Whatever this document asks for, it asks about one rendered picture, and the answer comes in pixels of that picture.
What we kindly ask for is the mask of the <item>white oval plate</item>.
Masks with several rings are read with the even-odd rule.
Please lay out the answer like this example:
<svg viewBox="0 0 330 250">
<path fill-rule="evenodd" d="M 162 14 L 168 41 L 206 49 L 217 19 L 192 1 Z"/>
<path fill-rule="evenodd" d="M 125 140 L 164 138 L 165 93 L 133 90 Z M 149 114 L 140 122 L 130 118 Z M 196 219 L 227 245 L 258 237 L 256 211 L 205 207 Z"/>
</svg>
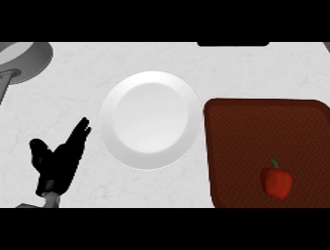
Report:
<svg viewBox="0 0 330 250">
<path fill-rule="evenodd" d="M 199 99 L 180 77 L 144 71 L 112 88 L 99 118 L 102 142 L 116 161 L 137 170 L 158 170 L 183 158 L 196 142 Z"/>
</svg>

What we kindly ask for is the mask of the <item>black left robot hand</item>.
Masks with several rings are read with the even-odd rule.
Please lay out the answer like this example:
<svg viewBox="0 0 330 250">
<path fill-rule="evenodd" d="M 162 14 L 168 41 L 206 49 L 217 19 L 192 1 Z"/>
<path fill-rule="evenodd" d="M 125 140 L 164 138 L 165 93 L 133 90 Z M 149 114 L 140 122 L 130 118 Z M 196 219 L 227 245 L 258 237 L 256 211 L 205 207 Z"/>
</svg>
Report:
<svg viewBox="0 0 330 250">
<path fill-rule="evenodd" d="M 66 142 L 56 150 L 49 148 L 41 139 L 31 140 L 32 166 L 40 173 L 35 188 L 38 196 L 50 192 L 62 195 L 68 191 L 83 159 L 91 130 L 90 120 L 84 117 Z"/>
</svg>

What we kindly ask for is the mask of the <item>dark red tray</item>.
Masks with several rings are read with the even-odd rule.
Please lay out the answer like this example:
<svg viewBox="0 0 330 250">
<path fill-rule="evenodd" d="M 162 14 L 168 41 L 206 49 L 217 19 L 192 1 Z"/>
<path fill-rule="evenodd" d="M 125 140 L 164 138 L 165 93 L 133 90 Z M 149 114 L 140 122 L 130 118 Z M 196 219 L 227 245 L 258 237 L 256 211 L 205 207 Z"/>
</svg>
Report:
<svg viewBox="0 0 330 250">
<path fill-rule="evenodd" d="M 317 100 L 211 99 L 205 104 L 211 196 L 218 208 L 330 208 L 330 107 Z M 293 176 L 284 199 L 261 172 Z"/>
</svg>

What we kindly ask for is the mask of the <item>black appliance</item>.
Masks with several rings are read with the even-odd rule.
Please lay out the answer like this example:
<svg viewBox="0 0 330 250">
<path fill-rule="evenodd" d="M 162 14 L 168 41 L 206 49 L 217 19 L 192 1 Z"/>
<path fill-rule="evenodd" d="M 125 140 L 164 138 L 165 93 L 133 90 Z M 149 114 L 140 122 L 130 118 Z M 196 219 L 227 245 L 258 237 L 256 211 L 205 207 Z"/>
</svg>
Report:
<svg viewBox="0 0 330 250">
<path fill-rule="evenodd" d="M 200 47 L 267 47 L 270 42 L 198 42 Z"/>
</svg>

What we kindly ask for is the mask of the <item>red bell pepper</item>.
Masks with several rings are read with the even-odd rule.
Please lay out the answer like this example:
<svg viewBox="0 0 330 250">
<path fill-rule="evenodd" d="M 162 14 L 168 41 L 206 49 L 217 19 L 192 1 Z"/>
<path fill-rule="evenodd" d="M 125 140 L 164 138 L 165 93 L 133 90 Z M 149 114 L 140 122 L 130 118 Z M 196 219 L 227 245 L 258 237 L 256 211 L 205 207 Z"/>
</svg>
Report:
<svg viewBox="0 0 330 250">
<path fill-rule="evenodd" d="M 293 188 L 293 176 L 280 168 L 276 158 L 270 158 L 273 166 L 261 171 L 261 184 L 265 193 L 279 198 L 286 199 Z"/>
</svg>

